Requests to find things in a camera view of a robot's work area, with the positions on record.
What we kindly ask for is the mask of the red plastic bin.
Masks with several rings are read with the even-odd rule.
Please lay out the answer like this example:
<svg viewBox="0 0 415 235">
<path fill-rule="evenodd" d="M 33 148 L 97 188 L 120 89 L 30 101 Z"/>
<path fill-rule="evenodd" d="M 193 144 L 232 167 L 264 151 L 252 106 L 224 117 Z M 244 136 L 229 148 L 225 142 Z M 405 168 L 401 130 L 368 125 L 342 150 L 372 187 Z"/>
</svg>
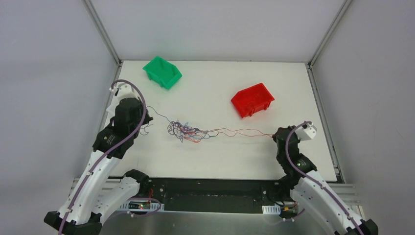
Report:
<svg viewBox="0 0 415 235">
<path fill-rule="evenodd" d="M 267 110 L 275 98 L 263 83 L 238 91 L 231 99 L 231 103 L 241 118 L 251 117 L 253 114 Z"/>
</svg>

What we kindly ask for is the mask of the clear plastic bin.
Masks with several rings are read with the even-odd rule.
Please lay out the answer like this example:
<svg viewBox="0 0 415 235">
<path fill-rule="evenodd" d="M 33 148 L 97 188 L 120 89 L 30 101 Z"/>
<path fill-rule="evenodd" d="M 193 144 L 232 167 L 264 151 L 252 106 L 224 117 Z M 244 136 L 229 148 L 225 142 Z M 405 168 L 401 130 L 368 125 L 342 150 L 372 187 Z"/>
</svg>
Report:
<svg viewBox="0 0 415 235">
<path fill-rule="evenodd" d="M 106 108 L 107 118 L 112 118 L 115 115 L 116 106 L 119 104 L 117 97 L 113 97 L 110 105 Z"/>
</svg>

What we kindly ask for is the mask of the green plastic bin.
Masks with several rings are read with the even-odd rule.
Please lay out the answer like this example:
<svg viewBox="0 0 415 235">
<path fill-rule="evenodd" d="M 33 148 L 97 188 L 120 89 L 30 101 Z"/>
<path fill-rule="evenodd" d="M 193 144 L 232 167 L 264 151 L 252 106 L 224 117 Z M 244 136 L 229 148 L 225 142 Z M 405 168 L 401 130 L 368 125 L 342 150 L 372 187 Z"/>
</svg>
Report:
<svg viewBox="0 0 415 235">
<path fill-rule="evenodd" d="M 149 80 L 156 82 L 167 90 L 170 90 L 182 77 L 181 72 L 175 65 L 159 56 L 153 58 L 142 69 L 146 72 Z"/>
</svg>

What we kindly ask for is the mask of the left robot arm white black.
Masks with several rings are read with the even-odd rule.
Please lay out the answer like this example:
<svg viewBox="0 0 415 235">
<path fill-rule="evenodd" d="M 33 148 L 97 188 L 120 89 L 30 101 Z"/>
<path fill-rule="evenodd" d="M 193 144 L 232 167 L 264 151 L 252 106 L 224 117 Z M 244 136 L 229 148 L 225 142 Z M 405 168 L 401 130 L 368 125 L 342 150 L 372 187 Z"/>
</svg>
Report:
<svg viewBox="0 0 415 235">
<path fill-rule="evenodd" d="M 149 193 L 149 176 L 136 169 L 127 171 L 104 196 L 99 193 L 133 145 L 141 125 L 150 121 L 152 117 L 138 98 L 121 99 L 110 123 L 97 134 L 88 165 L 68 199 L 59 210 L 49 211 L 44 222 L 60 235 L 97 235 L 126 200 L 145 197 Z"/>
</svg>

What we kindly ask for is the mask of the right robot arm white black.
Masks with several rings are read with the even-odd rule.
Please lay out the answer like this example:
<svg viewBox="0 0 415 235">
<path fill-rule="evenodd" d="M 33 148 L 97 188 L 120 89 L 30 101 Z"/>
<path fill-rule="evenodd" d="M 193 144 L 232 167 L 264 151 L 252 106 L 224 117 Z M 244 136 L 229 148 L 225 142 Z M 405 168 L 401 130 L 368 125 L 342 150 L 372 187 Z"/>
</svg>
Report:
<svg viewBox="0 0 415 235">
<path fill-rule="evenodd" d="M 312 140 L 316 134 L 317 129 L 310 121 L 280 127 L 273 134 L 276 160 L 285 173 L 278 180 L 279 197 L 299 203 L 328 235 L 377 235 L 377 224 L 354 212 L 323 179 L 312 161 L 300 152 L 299 144 Z"/>
</svg>

